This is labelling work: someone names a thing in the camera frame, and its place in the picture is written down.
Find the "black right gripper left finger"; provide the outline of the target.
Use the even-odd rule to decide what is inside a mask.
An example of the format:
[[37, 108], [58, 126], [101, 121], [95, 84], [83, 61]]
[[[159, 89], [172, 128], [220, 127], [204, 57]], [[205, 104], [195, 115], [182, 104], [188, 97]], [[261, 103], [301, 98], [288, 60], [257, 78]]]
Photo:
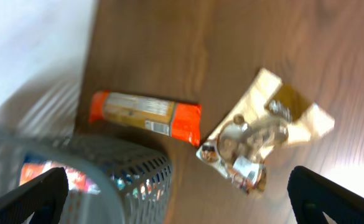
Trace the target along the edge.
[[0, 224], [57, 224], [68, 195], [63, 167], [55, 167], [0, 197]]

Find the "beige cookie bag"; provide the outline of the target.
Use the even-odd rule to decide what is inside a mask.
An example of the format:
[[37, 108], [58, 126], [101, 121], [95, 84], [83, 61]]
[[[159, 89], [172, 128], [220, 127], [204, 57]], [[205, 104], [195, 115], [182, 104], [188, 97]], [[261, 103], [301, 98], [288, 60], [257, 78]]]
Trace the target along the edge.
[[318, 140], [334, 126], [317, 103], [262, 68], [196, 156], [244, 193], [261, 194], [270, 153]]

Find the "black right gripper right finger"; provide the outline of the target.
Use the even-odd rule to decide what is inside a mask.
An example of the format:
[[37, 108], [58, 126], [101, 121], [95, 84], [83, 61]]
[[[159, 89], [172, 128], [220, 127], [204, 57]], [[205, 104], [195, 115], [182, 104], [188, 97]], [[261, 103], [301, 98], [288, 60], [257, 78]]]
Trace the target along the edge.
[[295, 167], [287, 185], [298, 223], [364, 223], [364, 198], [304, 166]]

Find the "dark grey plastic basket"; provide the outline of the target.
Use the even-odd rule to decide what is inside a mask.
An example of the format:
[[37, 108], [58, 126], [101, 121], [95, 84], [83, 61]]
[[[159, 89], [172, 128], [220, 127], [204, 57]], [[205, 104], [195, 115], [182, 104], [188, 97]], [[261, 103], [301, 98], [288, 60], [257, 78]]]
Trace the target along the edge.
[[172, 164], [116, 138], [0, 129], [0, 223], [162, 223]]

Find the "colourful tissue multipack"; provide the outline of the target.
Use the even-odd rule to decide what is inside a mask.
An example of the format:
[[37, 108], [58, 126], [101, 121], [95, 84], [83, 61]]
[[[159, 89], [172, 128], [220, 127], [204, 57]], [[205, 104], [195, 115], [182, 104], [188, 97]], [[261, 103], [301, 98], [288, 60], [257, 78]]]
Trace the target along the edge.
[[[63, 167], [65, 169], [69, 190], [76, 190], [94, 195], [98, 195], [101, 192], [98, 185], [80, 170], [58, 163], [57, 161], [41, 159], [32, 155], [28, 155], [24, 159], [19, 185], [23, 185], [44, 172], [47, 172], [49, 169], [56, 167]], [[131, 185], [134, 180], [139, 180], [142, 175], [146, 174], [142, 167], [137, 166], [136, 168], [138, 172], [132, 167], [128, 169], [129, 173], [122, 170], [121, 176], [116, 175], [114, 172], [110, 172], [110, 179], [115, 183], [118, 190], [125, 189], [127, 185]], [[158, 189], [161, 179], [164, 178], [164, 174], [167, 174], [167, 171], [168, 169], [165, 169], [165, 173], [162, 172], [161, 174], [156, 174], [151, 179], [146, 179], [138, 188], [133, 189], [133, 197], [138, 198], [138, 195], [141, 194], [141, 198], [144, 200], [154, 190]]]

